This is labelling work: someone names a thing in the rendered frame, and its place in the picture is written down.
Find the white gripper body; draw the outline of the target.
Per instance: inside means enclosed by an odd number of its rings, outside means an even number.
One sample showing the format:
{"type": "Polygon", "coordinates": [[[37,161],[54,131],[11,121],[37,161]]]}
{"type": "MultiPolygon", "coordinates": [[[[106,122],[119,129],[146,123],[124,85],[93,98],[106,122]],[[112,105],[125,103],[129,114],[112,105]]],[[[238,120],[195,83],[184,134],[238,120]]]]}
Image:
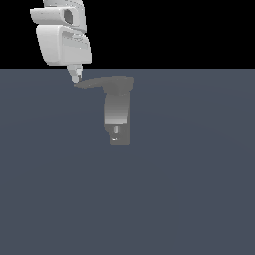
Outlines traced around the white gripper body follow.
{"type": "Polygon", "coordinates": [[[36,33],[43,59],[49,66],[92,62],[89,39],[82,32],[63,25],[39,25],[36,33]]]}

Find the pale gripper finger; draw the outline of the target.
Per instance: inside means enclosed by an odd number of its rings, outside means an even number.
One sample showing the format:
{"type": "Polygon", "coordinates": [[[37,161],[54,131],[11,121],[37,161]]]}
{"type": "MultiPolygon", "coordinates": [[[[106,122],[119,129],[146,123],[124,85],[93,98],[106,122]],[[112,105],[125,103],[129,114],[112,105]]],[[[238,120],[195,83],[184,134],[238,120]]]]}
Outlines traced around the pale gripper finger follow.
{"type": "Polygon", "coordinates": [[[78,83],[82,79],[83,66],[81,64],[69,65],[67,69],[74,83],[78,83]]]}

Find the grey faucet lever handle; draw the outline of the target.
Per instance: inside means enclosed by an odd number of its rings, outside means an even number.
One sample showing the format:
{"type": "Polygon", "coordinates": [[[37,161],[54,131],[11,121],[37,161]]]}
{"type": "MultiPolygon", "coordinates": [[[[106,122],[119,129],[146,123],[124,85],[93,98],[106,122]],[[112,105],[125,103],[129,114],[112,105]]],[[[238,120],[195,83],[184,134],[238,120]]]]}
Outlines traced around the grey faucet lever handle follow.
{"type": "Polygon", "coordinates": [[[102,87],[105,93],[119,96],[130,92],[133,89],[133,83],[133,77],[112,76],[83,80],[76,83],[75,87],[82,89],[102,87]]]}

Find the grey faucet body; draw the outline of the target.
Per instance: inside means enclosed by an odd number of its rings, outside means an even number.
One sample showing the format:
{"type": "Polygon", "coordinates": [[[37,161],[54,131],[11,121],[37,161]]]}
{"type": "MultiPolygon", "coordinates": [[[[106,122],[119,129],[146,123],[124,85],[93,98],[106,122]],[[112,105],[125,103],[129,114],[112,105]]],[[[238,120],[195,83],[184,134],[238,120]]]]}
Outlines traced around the grey faucet body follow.
{"type": "Polygon", "coordinates": [[[104,127],[110,145],[130,145],[130,93],[107,94],[104,104],[104,127]]]}

